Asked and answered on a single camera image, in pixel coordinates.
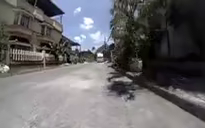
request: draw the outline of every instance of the house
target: house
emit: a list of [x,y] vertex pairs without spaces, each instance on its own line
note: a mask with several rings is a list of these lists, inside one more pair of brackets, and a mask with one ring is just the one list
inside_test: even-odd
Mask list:
[[72,41],[71,39],[62,36],[63,46],[65,47],[64,58],[65,61],[71,63],[79,59],[79,52],[81,51],[81,45]]
[[0,0],[0,22],[6,24],[11,48],[50,51],[62,38],[63,15],[51,0]]

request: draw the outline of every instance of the wall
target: wall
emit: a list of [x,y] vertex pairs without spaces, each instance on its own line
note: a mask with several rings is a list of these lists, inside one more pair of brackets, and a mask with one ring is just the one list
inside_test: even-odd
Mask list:
[[[169,26],[170,57],[182,58],[193,53],[205,59],[205,0],[173,1],[176,24]],[[168,57],[167,36],[157,46],[159,57]]]
[[59,41],[62,38],[62,33],[57,30],[52,30],[51,36],[52,36],[52,39],[55,41],[55,43],[59,43]]
[[14,11],[13,6],[9,3],[2,1],[0,2],[0,22],[5,22],[6,24],[13,24],[14,21]]

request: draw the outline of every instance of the road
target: road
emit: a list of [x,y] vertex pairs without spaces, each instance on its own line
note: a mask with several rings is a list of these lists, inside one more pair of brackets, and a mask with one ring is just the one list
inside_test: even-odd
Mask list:
[[[137,90],[125,93],[130,84]],[[0,128],[205,128],[205,122],[106,64],[91,63],[0,79]]]

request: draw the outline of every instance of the sky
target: sky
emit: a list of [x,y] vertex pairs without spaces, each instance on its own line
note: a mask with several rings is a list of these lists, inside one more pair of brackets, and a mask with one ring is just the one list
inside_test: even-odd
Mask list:
[[61,8],[63,35],[81,44],[83,50],[98,48],[110,35],[112,0],[53,0]]

